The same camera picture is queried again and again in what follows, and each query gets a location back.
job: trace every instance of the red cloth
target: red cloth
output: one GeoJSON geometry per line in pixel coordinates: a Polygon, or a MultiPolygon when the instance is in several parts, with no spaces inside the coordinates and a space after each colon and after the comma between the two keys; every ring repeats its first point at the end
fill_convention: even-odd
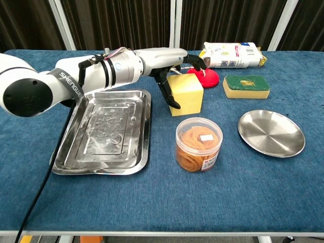
{"type": "Polygon", "coordinates": [[[205,70],[206,76],[204,77],[203,71],[197,71],[194,68],[188,70],[187,73],[194,73],[196,74],[199,82],[201,83],[202,87],[204,88],[212,88],[219,83],[219,75],[217,72],[207,68],[205,70]]]}

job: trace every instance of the stainless steel plate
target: stainless steel plate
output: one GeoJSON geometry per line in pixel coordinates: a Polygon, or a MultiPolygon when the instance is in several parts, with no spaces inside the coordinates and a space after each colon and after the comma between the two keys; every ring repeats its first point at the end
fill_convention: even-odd
{"type": "Polygon", "coordinates": [[[300,128],[273,111],[245,113],[238,121],[238,132],[252,148],[275,157],[291,157],[305,147],[305,136],[300,128]]]}
{"type": "Polygon", "coordinates": [[[148,159],[151,95],[97,92],[75,107],[53,166],[60,175],[129,175],[148,159]]]}

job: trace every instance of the rectangular tray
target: rectangular tray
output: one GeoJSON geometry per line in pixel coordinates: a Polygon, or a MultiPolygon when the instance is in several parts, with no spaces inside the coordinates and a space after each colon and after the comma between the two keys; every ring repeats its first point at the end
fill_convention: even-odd
{"type": "Polygon", "coordinates": [[[76,105],[52,171],[59,175],[129,175],[148,160],[151,95],[97,92],[76,105]]]}

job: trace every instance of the round metal plate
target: round metal plate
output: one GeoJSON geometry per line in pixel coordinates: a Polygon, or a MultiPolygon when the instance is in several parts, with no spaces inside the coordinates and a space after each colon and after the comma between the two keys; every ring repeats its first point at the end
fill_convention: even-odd
{"type": "Polygon", "coordinates": [[[238,121],[238,132],[256,151],[275,157],[291,157],[305,147],[305,136],[300,128],[273,111],[245,113],[238,121]]]}

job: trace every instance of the sponge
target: sponge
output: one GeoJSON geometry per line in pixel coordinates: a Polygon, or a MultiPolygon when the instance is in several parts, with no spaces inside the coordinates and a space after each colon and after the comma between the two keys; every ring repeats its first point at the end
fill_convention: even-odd
{"type": "Polygon", "coordinates": [[[167,77],[172,95],[181,109],[170,107],[172,116],[200,113],[204,89],[196,74],[170,75],[167,77]]]}
{"type": "Polygon", "coordinates": [[[259,75],[226,75],[223,87],[230,99],[267,99],[270,93],[268,82],[259,75]]]}

